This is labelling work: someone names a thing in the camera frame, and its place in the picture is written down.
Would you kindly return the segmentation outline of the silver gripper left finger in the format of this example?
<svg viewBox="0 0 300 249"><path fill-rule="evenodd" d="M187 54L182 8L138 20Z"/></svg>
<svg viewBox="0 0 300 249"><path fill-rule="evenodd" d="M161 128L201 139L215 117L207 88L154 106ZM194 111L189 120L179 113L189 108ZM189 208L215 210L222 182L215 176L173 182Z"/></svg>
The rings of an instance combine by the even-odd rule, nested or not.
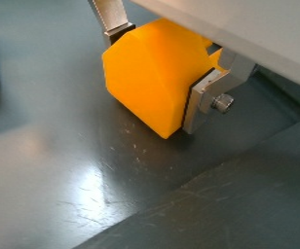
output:
<svg viewBox="0 0 300 249"><path fill-rule="evenodd" d="M135 28L127 20L122 0L87 0L102 27L106 46L110 47Z"/></svg>

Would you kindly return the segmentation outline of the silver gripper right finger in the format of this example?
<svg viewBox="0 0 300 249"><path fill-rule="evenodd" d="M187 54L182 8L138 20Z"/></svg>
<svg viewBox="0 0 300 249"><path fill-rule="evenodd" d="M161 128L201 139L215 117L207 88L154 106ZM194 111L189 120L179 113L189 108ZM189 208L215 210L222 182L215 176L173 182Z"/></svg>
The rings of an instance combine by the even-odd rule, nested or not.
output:
<svg viewBox="0 0 300 249"><path fill-rule="evenodd" d="M222 49L218 65L222 70L211 68L190 87L182 120L189 134L205 123L211 109L222 114L229 111L234 99L227 92L247 81L255 68L253 60L229 49Z"/></svg>

